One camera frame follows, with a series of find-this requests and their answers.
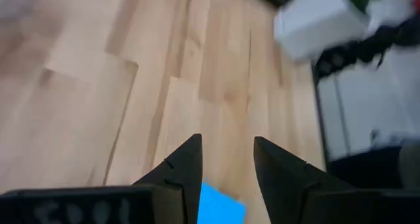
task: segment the wooden floor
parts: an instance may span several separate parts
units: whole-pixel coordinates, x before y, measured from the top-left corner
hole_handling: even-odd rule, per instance
[[[262,135],[323,168],[308,66],[261,0],[38,0],[0,23],[0,191],[129,185],[193,133],[203,180],[268,223]]]

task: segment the black cable bundle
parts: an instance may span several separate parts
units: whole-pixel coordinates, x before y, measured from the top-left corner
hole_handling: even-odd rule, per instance
[[[414,47],[420,45],[420,14],[409,18],[398,26],[381,26],[370,37],[361,41],[350,41],[344,45],[325,50],[314,66],[317,81],[340,72],[356,63],[368,63],[381,55],[378,66],[382,64],[385,52],[393,45]]]

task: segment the blue object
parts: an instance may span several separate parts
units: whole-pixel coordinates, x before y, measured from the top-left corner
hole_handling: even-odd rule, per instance
[[[205,183],[201,184],[198,224],[243,223],[245,210],[245,205]]]

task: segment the hardwood flooring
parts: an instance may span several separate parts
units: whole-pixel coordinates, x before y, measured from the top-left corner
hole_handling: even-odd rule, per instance
[[[37,0],[0,22],[0,191],[130,185],[193,133],[203,180],[268,223],[262,135],[324,167],[310,68],[263,0]]]

